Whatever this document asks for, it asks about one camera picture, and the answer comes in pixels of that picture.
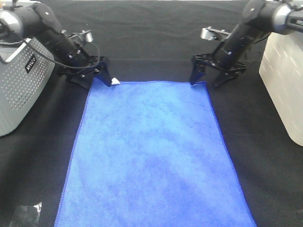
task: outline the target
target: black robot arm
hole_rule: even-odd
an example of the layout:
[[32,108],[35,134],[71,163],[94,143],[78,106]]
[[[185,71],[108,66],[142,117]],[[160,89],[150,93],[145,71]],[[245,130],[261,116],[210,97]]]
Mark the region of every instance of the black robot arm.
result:
[[59,60],[63,67],[59,68],[58,73],[67,75],[68,81],[89,88],[93,77],[96,77],[111,86],[112,79],[105,57],[90,56],[82,48],[86,42],[90,42],[85,39],[88,32],[67,35],[54,12],[43,3],[9,9],[0,11],[2,38],[5,37],[7,41],[18,38],[25,42],[24,38],[35,37]]
[[[240,63],[239,59],[253,44],[271,32],[283,35],[293,31],[303,32],[301,9],[299,1],[251,0],[244,8],[239,24],[220,42],[213,53],[193,57],[194,68],[190,83],[195,84],[206,74],[206,66],[219,71],[214,81],[215,87],[236,79],[240,72],[246,70],[246,66]],[[204,28],[203,31],[213,33],[217,30]],[[209,35],[205,36],[208,40],[212,39]]]

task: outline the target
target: white plastic container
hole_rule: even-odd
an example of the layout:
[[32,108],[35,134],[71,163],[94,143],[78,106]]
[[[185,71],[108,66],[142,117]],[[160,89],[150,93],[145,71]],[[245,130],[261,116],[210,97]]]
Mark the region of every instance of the white plastic container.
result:
[[259,73],[290,138],[303,146],[303,34],[272,33]]
[[[35,38],[29,43],[44,55],[53,55]],[[54,68],[26,44],[22,44],[6,59],[0,62],[0,136],[12,132],[31,109]]]

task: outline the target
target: black tablecloth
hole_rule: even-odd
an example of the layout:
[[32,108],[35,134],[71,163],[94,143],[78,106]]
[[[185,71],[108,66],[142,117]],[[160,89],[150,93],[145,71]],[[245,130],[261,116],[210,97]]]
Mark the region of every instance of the black tablecloth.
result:
[[[188,81],[194,54],[218,42],[201,28],[231,31],[246,1],[42,1],[68,32],[91,29],[121,81]],[[248,70],[209,94],[258,227],[302,224],[303,148],[288,137],[258,74],[265,42],[253,49]],[[55,73],[20,126],[0,138],[0,226],[17,205],[43,203],[40,224],[53,226],[73,141],[88,92]]]

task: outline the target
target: gray perforated box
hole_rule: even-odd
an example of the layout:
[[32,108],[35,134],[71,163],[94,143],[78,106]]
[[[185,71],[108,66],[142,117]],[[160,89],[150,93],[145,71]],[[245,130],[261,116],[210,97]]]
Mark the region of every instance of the gray perforated box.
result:
[[[35,38],[29,41],[38,51],[53,55]],[[0,63],[0,136],[12,132],[31,109],[54,68],[54,63],[22,44]]]

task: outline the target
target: blue towel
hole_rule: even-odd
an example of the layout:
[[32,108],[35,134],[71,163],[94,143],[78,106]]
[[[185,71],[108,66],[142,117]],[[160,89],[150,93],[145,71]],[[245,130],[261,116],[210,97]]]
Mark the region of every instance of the blue towel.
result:
[[55,227],[255,227],[205,83],[94,80]]

